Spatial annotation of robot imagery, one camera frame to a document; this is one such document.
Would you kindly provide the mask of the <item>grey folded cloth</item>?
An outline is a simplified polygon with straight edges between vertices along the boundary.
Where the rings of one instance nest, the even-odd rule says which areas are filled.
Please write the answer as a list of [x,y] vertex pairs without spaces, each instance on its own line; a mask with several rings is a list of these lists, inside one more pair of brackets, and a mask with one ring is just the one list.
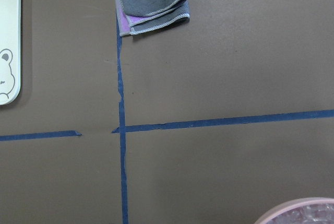
[[115,0],[119,34],[135,36],[190,18],[188,0]]

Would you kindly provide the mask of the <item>cream bear tray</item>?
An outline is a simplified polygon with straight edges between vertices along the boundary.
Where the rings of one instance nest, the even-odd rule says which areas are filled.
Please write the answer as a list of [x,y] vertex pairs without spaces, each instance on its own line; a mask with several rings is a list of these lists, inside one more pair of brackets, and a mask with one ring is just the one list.
[[21,0],[1,0],[1,105],[21,88]]

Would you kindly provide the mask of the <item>pink bowl of ice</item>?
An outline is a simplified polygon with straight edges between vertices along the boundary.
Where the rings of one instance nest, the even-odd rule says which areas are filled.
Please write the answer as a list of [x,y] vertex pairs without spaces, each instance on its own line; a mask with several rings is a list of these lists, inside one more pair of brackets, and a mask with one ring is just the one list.
[[333,199],[300,198],[265,212],[256,223],[333,223]]

